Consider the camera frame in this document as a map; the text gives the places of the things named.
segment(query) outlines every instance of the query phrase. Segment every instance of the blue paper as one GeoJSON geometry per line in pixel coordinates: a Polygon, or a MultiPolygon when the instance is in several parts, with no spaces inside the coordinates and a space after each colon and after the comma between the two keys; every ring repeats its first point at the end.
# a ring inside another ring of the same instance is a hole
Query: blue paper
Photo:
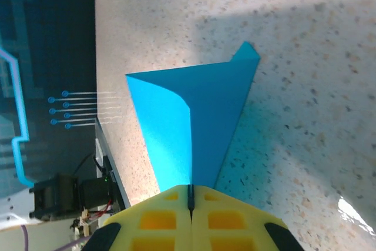
{"type": "Polygon", "coordinates": [[[126,75],[161,191],[214,187],[259,60],[245,42],[230,62],[126,75]]]}

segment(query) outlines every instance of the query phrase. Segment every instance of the granite surface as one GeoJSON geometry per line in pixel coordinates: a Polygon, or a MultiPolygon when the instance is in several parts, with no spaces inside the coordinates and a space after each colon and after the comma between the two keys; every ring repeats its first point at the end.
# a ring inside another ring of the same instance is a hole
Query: granite surface
{"type": "Polygon", "coordinates": [[[375,250],[376,0],[96,0],[99,119],[132,204],[158,192],[125,74],[261,55],[216,189],[306,250],[375,250]]]}

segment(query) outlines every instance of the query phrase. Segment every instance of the blue circuit line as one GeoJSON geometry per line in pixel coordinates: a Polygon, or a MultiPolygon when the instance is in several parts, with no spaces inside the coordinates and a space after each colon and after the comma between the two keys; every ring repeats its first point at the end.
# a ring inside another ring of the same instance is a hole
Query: blue circuit line
{"type": "Polygon", "coordinates": [[[14,162],[16,165],[16,172],[18,180],[30,188],[34,187],[34,183],[28,180],[25,176],[24,165],[22,163],[21,149],[19,144],[21,142],[28,142],[29,130],[28,121],[26,120],[26,111],[24,104],[24,96],[22,94],[21,77],[19,75],[18,61],[12,55],[0,48],[0,57],[9,63],[11,70],[11,78],[13,83],[14,97],[16,100],[16,108],[18,113],[18,121],[21,129],[21,135],[12,138],[12,150],[14,156],[14,162]]]}

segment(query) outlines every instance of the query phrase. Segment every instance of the purple cable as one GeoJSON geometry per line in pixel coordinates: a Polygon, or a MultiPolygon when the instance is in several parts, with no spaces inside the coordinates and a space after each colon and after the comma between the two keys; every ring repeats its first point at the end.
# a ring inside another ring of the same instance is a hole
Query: purple cable
{"type": "Polygon", "coordinates": [[[29,251],[29,235],[28,230],[26,229],[26,226],[21,226],[21,229],[23,231],[23,241],[25,242],[25,251],[29,251]]]}
{"type": "Polygon", "coordinates": [[[66,249],[68,249],[70,247],[73,247],[74,245],[76,245],[78,243],[81,243],[81,242],[89,240],[89,238],[90,238],[90,236],[79,238],[79,239],[77,239],[75,241],[69,242],[68,244],[66,244],[64,246],[61,246],[60,248],[55,249],[54,251],[63,251],[63,250],[66,250],[66,249]]]}

